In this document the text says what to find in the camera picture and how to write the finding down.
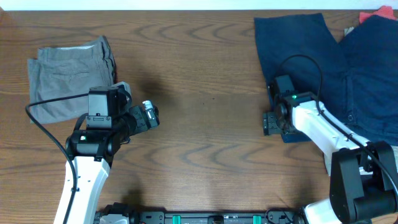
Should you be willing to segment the navy blue shorts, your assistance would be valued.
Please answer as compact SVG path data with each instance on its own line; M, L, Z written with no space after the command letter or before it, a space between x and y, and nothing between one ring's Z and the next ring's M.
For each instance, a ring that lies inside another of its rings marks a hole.
M267 83L290 75L327 110L371 141L397 144L397 22L372 16L336 41L321 14L254 20Z

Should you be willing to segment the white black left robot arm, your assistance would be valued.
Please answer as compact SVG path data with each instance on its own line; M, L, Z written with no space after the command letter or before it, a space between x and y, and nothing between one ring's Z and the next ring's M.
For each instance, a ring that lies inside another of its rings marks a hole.
M87 114L80 116L67 138L65 182L55 223L93 223L98 200L121 145L131 136L158 127L159 110L151 101L133 106L112 120L111 127L81 129L84 121L94 121Z

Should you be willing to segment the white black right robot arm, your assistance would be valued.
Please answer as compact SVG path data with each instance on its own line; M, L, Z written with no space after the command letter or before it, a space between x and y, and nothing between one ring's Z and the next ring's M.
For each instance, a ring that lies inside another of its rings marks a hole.
M273 99L265 134L301 132L331 160L329 197L305 206L297 223L359 223L397 212L397 167L388 143L358 136L313 93L287 91Z

